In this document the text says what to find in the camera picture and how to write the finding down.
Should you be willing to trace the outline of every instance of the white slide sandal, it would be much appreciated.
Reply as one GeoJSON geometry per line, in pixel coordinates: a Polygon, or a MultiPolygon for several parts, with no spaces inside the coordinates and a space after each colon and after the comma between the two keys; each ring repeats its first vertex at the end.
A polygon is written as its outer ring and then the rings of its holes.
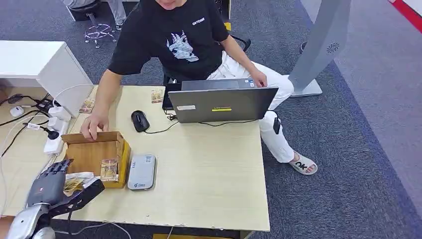
{"type": "Polygon", "coordinates": [[[303,175],[313,175],[318,171],[318,166],[315,162],[306,158],[305,156],[301,155],[300,153],[296,152],[299,155],[299,160],[295,162],[289,162],[289,164],[298,172],[302,173],[303,175]],[[314,170],[311,173],[307,173],[306,169],[311,166],[315,165],[314,170]]]}

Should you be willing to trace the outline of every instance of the white power bank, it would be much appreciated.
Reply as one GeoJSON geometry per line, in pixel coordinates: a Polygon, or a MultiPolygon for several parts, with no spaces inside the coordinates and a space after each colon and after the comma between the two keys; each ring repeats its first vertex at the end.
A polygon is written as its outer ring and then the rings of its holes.
{"type": "Polygon", "coordinates": [[[145,190],[154,185],[155,156],[134,154],[130,163],[127,187],[131,190],[145,190]]]}

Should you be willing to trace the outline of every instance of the white sticker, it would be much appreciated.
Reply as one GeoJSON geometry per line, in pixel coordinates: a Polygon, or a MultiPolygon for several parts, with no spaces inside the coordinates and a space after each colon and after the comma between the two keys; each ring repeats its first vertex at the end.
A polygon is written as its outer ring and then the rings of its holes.
{"type": "Polygon", "coordinates": [[[28,123],[27,128],[33,129],[33,130],[39,130],[40,126],[34,123],[28,123]]]}
{"type": "Polygon", "coordinates": [[[195,106],[177,106],[177,109],[180,111],[187,111],[187,110],[196,110],[195,106]]]}

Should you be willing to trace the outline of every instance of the white mouse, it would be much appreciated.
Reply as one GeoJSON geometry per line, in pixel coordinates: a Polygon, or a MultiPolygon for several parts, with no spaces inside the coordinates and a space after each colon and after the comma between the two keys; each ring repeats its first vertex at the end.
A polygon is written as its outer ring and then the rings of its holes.
{"type": "Polygon", "coordinates": [[[23,113],[25,113],[25,111],[20,106],[15,106],[12,109],[10,109],[10,114],[13,117],[19,117],[19,116],[23,115],[23,113]]]}

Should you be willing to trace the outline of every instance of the black mouse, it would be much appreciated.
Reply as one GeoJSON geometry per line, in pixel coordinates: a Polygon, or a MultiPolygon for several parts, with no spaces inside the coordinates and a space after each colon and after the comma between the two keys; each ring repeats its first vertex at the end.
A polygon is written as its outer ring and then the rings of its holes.
{"type": "Polygon", "coordinates": [[[136,131],[144,132],[149,128],[149,122],[146,119],[144,112],[134,111],[130,117],[132,118],[132,122],[136,131]]]}

